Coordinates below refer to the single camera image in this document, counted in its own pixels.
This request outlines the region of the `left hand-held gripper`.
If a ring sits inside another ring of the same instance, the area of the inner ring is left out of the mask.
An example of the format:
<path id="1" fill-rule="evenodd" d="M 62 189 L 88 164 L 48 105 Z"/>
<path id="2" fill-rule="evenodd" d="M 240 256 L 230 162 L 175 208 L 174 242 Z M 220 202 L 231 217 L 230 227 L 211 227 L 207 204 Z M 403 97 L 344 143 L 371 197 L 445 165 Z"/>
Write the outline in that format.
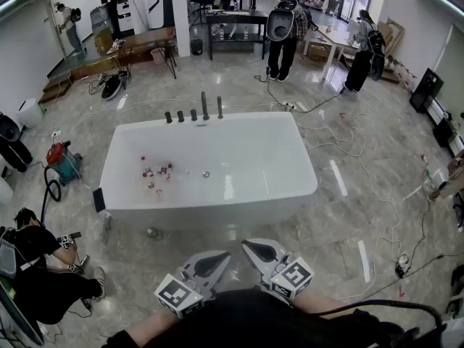
<path id="1" fill-rule="evenodd" d="M 174 275 L 168 273 L 165 276 L 154 293 L 155 297 L 176 317 L 186 318 L 202 309 L 212 298 L 212 290 L 230 260 L 231 255 L 227 251 L 194 254 Z"/>

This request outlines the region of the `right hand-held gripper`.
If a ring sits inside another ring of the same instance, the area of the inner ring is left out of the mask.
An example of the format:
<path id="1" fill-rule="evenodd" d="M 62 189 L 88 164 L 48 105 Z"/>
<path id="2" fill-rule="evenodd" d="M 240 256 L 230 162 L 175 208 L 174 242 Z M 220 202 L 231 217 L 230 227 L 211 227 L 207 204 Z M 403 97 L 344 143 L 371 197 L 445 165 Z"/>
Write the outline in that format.
<path id="1" fill-rule="evenodd" d="M 314 276 L 311 267 L 302 257 L 286 254 L 276 240 L 246 239 L 242 241 L 242 249 L 260 273 L 270 270 L 263 276 L 262 282 L 279 296 L 292 300 L 310 285 Z M 275 266 L 276 258 L 282 260 Z"/>

